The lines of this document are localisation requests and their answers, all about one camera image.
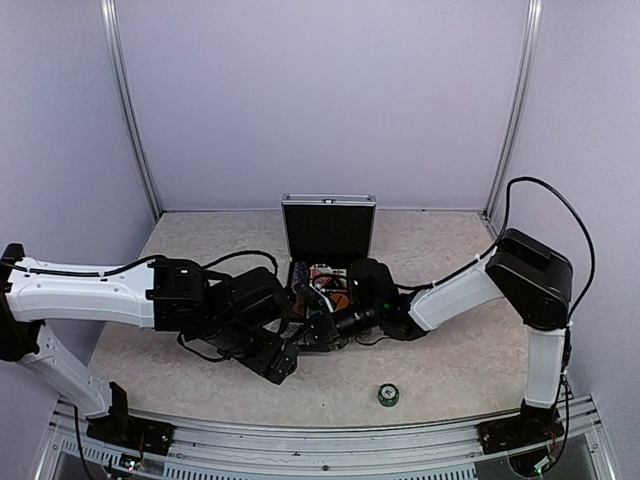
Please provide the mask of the orange round button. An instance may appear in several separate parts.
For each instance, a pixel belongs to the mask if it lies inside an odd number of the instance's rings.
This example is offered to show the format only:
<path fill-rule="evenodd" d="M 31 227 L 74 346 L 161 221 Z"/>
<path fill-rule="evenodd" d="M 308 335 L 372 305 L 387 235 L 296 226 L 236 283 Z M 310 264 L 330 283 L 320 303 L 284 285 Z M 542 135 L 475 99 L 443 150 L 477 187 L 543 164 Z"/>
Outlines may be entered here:
<path fill-rule="evenodd" d="M 347 308 L 350 304 L 349 296 L 345 292 L 333 292 L 329 295 L 329 301 L 333 311 Z"/>

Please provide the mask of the red playing card deck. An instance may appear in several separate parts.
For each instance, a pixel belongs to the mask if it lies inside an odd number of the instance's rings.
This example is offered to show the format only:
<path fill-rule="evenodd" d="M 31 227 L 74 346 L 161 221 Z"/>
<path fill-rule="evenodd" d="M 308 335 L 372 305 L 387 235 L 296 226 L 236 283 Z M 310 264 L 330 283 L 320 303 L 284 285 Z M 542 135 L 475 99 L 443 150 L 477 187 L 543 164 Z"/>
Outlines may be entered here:
<path fill-rule="evenodd" d="M 348 289 L 347 270 L 332 268 L 326 264 L 314 264 L 309 268 L 310 285 L 316 289 L 346 291 Z"/>

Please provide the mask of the green poker chip stack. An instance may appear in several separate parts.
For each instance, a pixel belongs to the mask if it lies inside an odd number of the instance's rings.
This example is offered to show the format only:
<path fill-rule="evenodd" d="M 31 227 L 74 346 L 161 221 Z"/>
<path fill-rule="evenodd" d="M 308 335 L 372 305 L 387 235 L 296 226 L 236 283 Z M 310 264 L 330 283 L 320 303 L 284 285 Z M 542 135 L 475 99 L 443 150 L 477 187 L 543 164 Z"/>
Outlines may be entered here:
<path fill-rule="evenodd" d="M 386 408 L 394 407 L 400 398 L 398 387 L 392 383 L 382 384 L 377 391 L 379 403 Z"/>

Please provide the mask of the aluminium poker case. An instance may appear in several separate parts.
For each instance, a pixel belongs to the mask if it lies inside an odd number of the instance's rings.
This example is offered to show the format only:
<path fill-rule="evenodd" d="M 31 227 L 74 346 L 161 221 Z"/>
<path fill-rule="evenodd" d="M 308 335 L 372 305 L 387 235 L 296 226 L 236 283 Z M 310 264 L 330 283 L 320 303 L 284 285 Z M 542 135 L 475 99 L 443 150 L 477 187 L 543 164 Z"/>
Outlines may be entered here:
<path fill-rule="evenodd" d="M 285 194 L 281 201 L 285 236 L 289 250 L 286 288 L 293 298 L 291 276 L 293 264 L 304 261 L 311 267 L 326 264 L 346 269 L 353 262 L 368 257 L 376 211 L 376 198 L 371 194 Z M 287 335 L 304 353 L 324 353 L 332 350 L 309 348 L 310 318 L 317 313 L 329 313 L 321 296 L 309 284 L 300 288 L 305 299 L 305 316 L 293 313 Z"/>

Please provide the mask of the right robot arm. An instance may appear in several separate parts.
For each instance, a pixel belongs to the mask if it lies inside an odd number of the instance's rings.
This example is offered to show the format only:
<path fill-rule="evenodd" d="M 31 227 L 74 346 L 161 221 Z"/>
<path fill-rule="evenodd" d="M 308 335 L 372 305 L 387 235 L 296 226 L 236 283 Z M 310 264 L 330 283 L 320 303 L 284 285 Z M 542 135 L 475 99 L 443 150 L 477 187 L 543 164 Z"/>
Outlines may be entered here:
<path fill-rule="evenodd" d="M 397 285 L 389 268 L 365 258 L 348 270 L 348 307 L 330 312 L 319 301 L 308 334 L 328 348 L 377 327 L 397 341 L 413 341 L 444 323 L 497 299 L 506 300 L 529 333 L 527 380 L 521 414 L 511 433 L 523 444 L 535 442 L 551 424 L 559 391 L 566 383 L 571 353 L 572 317 L 590 290 L 596 272 L 593 239 L 573 205 L 545 181 L 520 176 L 507 186 L 531 183 L 555 196 L 585 236 L 589 274 L 578 294 L 573 292 L 574 269 L 559 252 L 515 228 L 502 226 L 493 243 L 449 275 L 413 288 Z"/>

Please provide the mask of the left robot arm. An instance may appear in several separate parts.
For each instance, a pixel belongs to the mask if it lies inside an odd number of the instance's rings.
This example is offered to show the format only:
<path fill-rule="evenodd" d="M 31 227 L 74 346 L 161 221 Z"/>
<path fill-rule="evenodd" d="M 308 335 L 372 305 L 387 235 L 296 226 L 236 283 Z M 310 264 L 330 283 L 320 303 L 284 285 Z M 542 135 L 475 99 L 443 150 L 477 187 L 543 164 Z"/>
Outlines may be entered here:
<path fill-rule="evenodd" d="M 79 412 L 121 445 L 140 434 L 127 394 L 102 380 L 47 327 L 51 319 L 120 323 L 203 341 L 279 385 L 297 366 L 297 347 L 267 324 L 289 310 L 277 276 L 257 267 L 239 276 L 192 260 L 151 255 L 117 267 L 51 264 L 9 245 L 1 258 L 1 358 L 44 376 Z"/>

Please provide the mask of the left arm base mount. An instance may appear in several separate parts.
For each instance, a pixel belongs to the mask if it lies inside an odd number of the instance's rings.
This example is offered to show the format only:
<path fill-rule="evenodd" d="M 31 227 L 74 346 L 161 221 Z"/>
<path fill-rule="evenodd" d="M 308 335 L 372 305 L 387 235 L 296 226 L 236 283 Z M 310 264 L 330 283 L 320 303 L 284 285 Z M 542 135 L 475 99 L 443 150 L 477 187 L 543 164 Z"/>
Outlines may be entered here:
<path fill-rule="evenodd" d="M 131 415 L 125 390 L 113 381 L 109 388 L 111 401 L 107 413 L 88 420 L 87 436 L 139 453 L 167 456 L 175 427 L 170 423 Z"/>

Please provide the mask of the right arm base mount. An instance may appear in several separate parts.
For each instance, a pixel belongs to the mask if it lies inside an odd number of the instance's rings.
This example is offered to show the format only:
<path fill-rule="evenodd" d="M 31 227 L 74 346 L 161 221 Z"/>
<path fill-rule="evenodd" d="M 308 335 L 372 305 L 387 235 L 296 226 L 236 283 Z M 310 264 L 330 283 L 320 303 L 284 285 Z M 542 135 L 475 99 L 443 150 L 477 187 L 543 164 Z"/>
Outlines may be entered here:
<path fill-rule="evenodd" d="M 545 409 L 522 402 L 517 415 L 481 422 L 477 432 L 483 453 L 490 455 L 561 437 L 565 429 L 556 406 Z"/>

